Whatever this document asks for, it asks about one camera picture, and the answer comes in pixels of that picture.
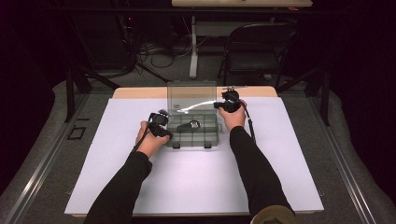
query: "camera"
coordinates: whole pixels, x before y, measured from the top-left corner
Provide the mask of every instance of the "camera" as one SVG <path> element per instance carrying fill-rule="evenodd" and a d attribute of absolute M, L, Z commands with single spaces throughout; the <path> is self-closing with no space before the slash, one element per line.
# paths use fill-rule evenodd
<path fill-rule="evenodd" d="M 172 139 L 173 134 L 163 128 L 168 123 L 168 113 L 165 110 L 158 111 L 158 114 L 151 113 L 148 118 L 148 128 L 154 136 L 164 137 L 169 135 L 169 139 Z"/>
<path fill-rule="evenodd" d="M 234 89 L 234 86 L 227 87 L 227 91 L 221 93 L 222 98 L 225 100 L 223 103 L 215 102 L 213 106 L 216 109 L 222 107 L 228 113 L 233 113 L 241 107 L 241 102 L 239 101 L 239 94 Z"/>

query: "human hand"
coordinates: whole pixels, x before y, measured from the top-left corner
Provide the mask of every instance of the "human hand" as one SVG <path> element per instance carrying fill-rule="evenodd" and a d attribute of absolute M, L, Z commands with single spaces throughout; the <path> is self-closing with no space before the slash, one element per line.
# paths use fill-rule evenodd
<path fill-rule="evenodd" d="M 148 126 L 148 123 L 146 121 L 140 122 L 140 130 L 139 130 L 139 133 L 137 134 L 136 141 L 135 141 L 136 144 L 143 137 L 147 126 Z M 169 141 L 168 135 L 166 135 L 164 137 L 156 137 L 151 132 L 149 132 L 146 134 L 146 137 L 143 139 L 143 142 L 140 144 L 137 151 L 141 151 L 141 152 L 145 153 L 150 158 L 157 152 L 157 150 L 162 145 L 166 144 L 168 141 Z"/>
<path fill-rule="evenodd" d="M 248 106 L 244 100 L 239 99 L 241 104 Z M 224 118 L 225 126 L 227 126 L 228 131 L 231 131 L 236 126 L 245 126 L 245 108 L 243 106 L 239 107 L 235 112 L 228 113 L 222 107 L 219 108 L 220 115 Z"/>

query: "black sleeve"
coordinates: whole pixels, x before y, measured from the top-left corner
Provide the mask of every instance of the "black sleeve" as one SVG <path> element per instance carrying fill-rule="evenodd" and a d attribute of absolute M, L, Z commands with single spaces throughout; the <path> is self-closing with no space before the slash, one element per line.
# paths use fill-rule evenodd
<path fill-rule="evenodd" d="M 282 205 L 291 210 L 270 162 L 243 127 L 231 130 L 230 145 L 247 192 L 250 217 L 254 218 L 271 205 Z"/>
<path fill-rule="evenodd" d="M 134 203 L 151 167 L 146 154 L 132 152 L 96 198 L 84 223 L 130 223 Z"/>

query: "transparent plastic case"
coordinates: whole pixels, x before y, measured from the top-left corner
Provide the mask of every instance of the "transparent plastic case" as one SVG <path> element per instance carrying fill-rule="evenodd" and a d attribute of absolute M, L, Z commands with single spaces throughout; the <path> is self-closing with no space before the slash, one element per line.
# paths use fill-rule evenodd
<path fill-rule="evenodd" d="M 169 147 L 215 147 L 219 142 L 216 82 L 168 83 L 169 121 L 166 129 L 174 136 Z"/>

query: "person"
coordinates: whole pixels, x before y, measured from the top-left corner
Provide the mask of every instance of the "person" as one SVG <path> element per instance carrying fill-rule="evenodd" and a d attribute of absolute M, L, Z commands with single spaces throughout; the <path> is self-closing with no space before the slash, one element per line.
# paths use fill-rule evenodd
<path fill-rule="evenodd" d="M 250 223 L 297 223 L 274 169 L 244 128 L 245 108 L 241 106 L 228 113 L 220 107 L 219 114 L 230 131 L 230 146 L 247 192 Z M 141 121 L 140 126 L 136 143 L 147 123 Z M 142 183 L 151 171 L 149 158 L 167 141 L 168 136 L 155 137 L 148 133 L 96 198 L 84 223 L 130 223 Z"/>

